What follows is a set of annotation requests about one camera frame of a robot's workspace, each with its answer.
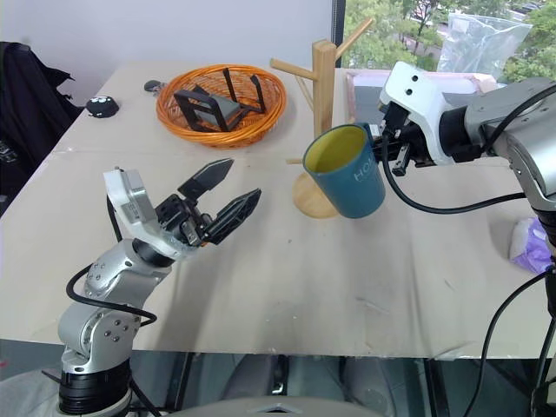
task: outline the blue mug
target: blue mug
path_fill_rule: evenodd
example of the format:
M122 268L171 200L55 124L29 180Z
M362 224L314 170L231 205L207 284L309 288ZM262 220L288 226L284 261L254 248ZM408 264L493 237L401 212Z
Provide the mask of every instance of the blue mug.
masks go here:
M303 156L305 170L345 217L370 215L384 201L371 141L367 124L344 124L317 137Z

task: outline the wicker basket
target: wicker basket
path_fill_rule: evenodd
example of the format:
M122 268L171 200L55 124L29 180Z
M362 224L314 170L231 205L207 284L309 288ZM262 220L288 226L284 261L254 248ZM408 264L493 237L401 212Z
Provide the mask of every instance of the wicker basket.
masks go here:
M211 94L230 98L226 79L222 74L228 68L238 102L258 107L255 85L249 78L255 74L261 84L266 113L250 111L230 132L198 132L192 130L174 98L180 89L193 89L200 85ZM219 148L242 148L260 141L272 129L286 108L286 89L277 76L248 65L212 65L195 69L174 78L158 96L156 114L166 128L190 142Z

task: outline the black jacket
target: black jacket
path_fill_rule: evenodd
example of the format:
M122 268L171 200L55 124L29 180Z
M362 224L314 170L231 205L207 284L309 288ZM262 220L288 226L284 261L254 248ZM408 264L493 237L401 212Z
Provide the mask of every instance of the black jacket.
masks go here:
M56 89L70 74L29 46L1 42L0 63L0 195L11 201L82 109Z

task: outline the purple cloth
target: purple cloth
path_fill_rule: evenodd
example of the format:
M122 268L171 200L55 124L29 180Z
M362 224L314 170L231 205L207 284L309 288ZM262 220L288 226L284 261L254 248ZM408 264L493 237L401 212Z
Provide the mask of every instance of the purple cloth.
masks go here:
M539 219L533 219L529 226L525 247L520 254L512 258L512 262L537 274L550 266L550 251L546 246L546 232Z

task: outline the table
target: table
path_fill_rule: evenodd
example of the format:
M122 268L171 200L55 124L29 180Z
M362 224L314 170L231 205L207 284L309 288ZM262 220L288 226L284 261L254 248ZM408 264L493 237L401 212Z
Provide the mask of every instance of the table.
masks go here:
M221 151L183 141L156 119L145 81L168 81L187 63L130 63L100 93L120 111L82 114L0 219L0 337L59 342L68 279L115 239L102 172L139 169L156 205L205 163L231 156L228 178L200 201L215 214L262 189L252 216L220 246L178 262L145 308L159 321L135 348L195 352L378 355L452 359L480 355L489 320L532 274L507 260L526 201L440 216L406 206L387 187L367 218L314 220L291 200L312 136L310 110L292 76L281 120L257 144ZM346 120L343 70L336 73L334 124ZM400 185L425 204L449 207L515 192L505 161L410 169ZM535 357L549 322L543 285L500 318L489 354Z

